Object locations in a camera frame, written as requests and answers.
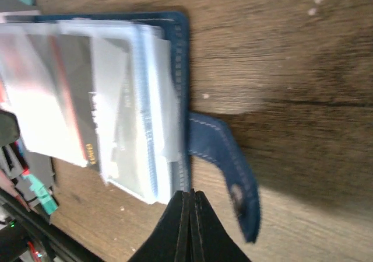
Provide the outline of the blue leather card holder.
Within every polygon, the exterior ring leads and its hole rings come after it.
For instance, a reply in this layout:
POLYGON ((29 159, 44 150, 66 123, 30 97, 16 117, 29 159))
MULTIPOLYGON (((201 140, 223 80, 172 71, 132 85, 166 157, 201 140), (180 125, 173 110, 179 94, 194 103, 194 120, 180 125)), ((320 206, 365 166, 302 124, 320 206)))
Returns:
POLYGON ((78 143, 63 110, 49 37, 60 34, 125 39, 133 47, 138 114, 143 125, 152 196, 167 204, 191 188, 189 156, 198 156, 224 175, 247 242, 260 228, 258 186, 228 127, 190 113, 189 24, 179 12, 29 16, 1 24, 1 86, 4 109, 13 113, 23 145, 31 152, 76 165, 78 143))

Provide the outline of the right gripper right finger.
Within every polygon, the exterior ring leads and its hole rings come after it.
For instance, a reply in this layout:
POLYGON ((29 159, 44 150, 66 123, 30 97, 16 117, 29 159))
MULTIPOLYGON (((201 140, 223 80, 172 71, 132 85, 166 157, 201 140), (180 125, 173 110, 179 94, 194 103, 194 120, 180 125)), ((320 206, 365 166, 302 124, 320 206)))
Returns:
POLYGON ((202 191, 191 190, 188 261, 250 261, 223 228, 202 191))

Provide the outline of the dark grey card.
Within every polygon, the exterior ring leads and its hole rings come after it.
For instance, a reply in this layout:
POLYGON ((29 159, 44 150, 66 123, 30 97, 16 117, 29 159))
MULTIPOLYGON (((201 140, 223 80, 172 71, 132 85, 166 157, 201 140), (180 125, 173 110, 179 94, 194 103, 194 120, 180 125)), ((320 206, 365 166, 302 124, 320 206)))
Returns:
POLYGON ((60 34, 48 39, 62 105, 78 143, 77 166, 99 168, 106 183, 149 201, 143 125, 133 75, 133 47, 113 37, 60 34))

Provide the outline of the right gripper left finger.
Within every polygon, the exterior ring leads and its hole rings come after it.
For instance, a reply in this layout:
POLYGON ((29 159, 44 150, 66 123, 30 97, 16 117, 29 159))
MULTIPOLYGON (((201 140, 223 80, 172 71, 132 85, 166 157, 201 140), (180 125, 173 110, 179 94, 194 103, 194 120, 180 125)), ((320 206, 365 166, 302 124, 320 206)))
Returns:
POLYGON ((189 261, 189 193, 174 194, 149 238, 130 261, 189 261))

